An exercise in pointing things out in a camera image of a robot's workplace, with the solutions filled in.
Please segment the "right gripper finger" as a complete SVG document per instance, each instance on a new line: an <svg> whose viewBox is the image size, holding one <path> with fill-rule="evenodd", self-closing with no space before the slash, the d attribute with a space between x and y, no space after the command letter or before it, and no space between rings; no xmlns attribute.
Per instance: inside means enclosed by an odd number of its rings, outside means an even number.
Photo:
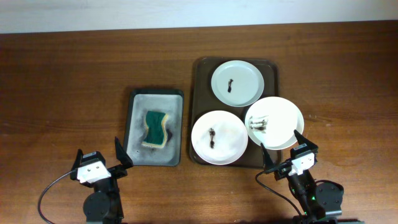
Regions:
<svg viewBox="0 0 398 224"><path fill-rule="evenodd" d="M263 143L261 143L261 148L262 148L264 172L271 173L274 171L274 163Z"/></svg>
<svg viewBox="0 0 398 224"><path fill-rule="evenodd" d="M294 130L294 136L300 145L306 144L306 146L308 146L311 151L318 150L318 146L315 143L302 136L297 130Z"/></svg>

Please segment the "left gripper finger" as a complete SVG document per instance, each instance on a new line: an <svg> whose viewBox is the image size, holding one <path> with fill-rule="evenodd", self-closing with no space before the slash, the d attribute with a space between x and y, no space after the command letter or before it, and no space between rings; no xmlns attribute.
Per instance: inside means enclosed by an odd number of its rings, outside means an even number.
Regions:
<svg viewBox="0 0 398 224"><path fill-rule="evenodd" d="M134 166L132 159L128 156L126 150L123 149L119 139L115 137L115 150L116 150L116 159L121 163L124 169L129 169Z"/></svg>
<svg viewBox="0 0 398 224"><path fill-rule="evenodd" d="M73 170L78 169L81 166L82 157L83 157L83 151L81 149L78 149L75 161L73 163Z"/></svg>

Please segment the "white plate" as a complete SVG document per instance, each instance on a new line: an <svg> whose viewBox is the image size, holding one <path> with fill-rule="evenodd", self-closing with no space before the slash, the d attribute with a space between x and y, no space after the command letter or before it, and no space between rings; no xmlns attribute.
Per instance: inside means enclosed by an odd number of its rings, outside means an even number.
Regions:
<svg viewBox="0 0 398 224"><path fill-rule="evenodd" d="M194 151L213 165L231 164L238 160L248 145L244 123L227 111L210 111L199 117L191 131Z"/></svg>
<svg viewBox="0 0 398 224"><path fill-rule="evenodd" d="M262 73L251 63L230 60L216 68L211 89L217 99L233 107L245 107L257 101L264 90Z"/></svg>
<svg viewBox="0 0 398 224"><path fill-rule="evenodd" d="M250 139L266 149L283 150L297 140L294 131L304 130L304 119L299 108L291 101L269 96L252 104L244 120Z"/></svg>

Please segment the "green and yellow sponge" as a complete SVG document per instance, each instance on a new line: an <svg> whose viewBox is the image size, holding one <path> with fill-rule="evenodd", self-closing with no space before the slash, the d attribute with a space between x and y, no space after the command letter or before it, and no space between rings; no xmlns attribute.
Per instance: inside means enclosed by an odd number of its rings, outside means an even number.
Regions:
<svg viewBox="0 0 398 224"><path fill-rule="evenodd" d="M148 111L144 120L146 136L142 145L146 147L163 148L167 142L166 122L168 114L159 111Z"/></svg>

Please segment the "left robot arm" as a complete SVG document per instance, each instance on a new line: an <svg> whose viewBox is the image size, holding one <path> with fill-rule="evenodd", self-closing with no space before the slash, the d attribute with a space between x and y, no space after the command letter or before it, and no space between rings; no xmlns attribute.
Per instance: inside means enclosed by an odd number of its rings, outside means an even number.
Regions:
<svg viewBox="0 0 398 224"><path fill-rule="evenodd" d="M72 165L70 179L94 190L83 203L87 223L121 223L124 218L118 179L127 176L134 164L118 138L114 144L120 164L107 168L100 152L84 154L79 149Z"/></svg>

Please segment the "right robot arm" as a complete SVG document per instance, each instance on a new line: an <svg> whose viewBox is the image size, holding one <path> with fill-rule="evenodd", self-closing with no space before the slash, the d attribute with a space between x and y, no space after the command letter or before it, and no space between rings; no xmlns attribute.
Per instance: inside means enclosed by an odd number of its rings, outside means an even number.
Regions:
<svg viewBox="0 0 398 224"><path fill-rule="evenodd" d="M330 180L315 180L310 168L317 163L318 146L302 136L297 130L294 136L298 146L290 150L290 158L275 165L264 144L262 156L264 170L255 176L273 173L275 180L288 180L290 193L299 202L298 208L287 197L258 181L259 185L276 196L286 200L298 213L292 219L293 223L338 223L337 217L342 214L344 188Z"/></svg>

